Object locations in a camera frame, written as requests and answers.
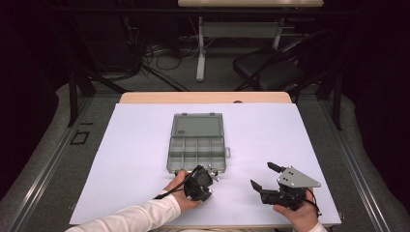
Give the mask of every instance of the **white tabletop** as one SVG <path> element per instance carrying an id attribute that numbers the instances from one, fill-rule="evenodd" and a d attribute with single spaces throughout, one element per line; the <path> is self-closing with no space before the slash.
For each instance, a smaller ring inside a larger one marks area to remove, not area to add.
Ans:
<path id="1" fill-rule="evenodd" d="M 180 7 L 322 7 L 323 0 L 179 0 Z"/>
<path id="2" fill-rule="evenodd" d="M 155 197 L 172 180 L 166 159 L 175 113 L 222 113 L 225 145 L 231 149 L 226 171 L 211 189 L 213 195 L 198 209 L 166 226 L 253 227 L 290 226 L 289 221 L 262 204 L 250 179 L 264 189 L 278 189 L 271 161 L 293 165 L 322 184 L 315 188 L 325 225 L 340 224 L 337 209 L 292 103 L 117 104 L 71 224 L 110 215 Z"/>

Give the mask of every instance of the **gray compartment box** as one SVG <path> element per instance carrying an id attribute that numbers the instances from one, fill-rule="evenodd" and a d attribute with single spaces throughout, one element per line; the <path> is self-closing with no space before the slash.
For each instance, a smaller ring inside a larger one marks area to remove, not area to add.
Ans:
<path id="1" fill-rule="evenodd" d="M 197 165 L 224 172 L 226 148 L 220 113 L 174 115 L 166 168 L 169 173 Z"/>

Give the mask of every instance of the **human hand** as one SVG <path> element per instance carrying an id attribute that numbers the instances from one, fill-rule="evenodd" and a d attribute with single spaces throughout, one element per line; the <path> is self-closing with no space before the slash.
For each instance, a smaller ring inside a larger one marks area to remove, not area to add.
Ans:
<path id="1" fill-rule="evenodd" d="M 311 188 L 310 190 L 306 192 L 306 200 L 313 201 L 313 190 Z M 274 210 L 285 216 L 298 232 L 307 232 L 318 222 L 316 209 L 313 205 L 305 201 L 302 207 L 296 211 L 292 211 L 281 205 L 274 205 Z"/>
<path id="2" fill-rule="evenodd" d="M 178 175 L 164 188 L 164 190 L 171 191 L 181 182 L 183 182 L 188 174 L 189 173 L 186 170 L 179 171 Z M 178 190 L 172 192 L 172 195 L 177 200 L 182 213 L 191 209 L 195 209 L 202 203 L 202 201 L 192 201 L 190 199 L 187 199 L 184 193 L 184 185 L 181 185 Z"/>

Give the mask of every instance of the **wooden tabletop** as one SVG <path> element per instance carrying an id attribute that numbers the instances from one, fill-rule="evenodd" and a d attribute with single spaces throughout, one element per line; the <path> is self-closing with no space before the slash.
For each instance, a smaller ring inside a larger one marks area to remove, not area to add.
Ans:
<path id="1" fill-rule="evenodd" d="M 120 103 L 292 103 L 285 92 L 139 92 L 125 93 Z"/>
<path id="2" fill-rule="evenodd" d="M 323 0 L 178 0 L 180 7 L 322 7 Z"/>

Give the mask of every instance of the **person's arm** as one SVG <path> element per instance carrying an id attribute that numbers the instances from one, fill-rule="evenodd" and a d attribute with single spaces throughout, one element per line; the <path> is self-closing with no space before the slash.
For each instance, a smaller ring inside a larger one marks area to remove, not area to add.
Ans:
<path id="1" fill-rule="evenodd" d="M 307 190 L 306 200 L 313 200 L 313 191 Z M 275 205 L 274 210 L 285 216 L 293 225 L 293 228 L 298 232 L 326 232 L 327 230 L 317 218 L 316 209 L 307 202 L 304 202 L 302 207 L 297 211 L 292 211 L 281 205 Z"/>
<path id="2" fill-rule="evenodd" d="M 187 175 L 180 171 L 162 193 L 180 184 Z M 201 201 L 187 199 L 183 190 L 172 192 L 161 200 L 150 200 L 143 206 L 132 206 L 114 215 L 101 217 L 72 227 L 67 232 L 84 231 L 149 231 L 177 218 L 181 213 L 196 208 Z"/>

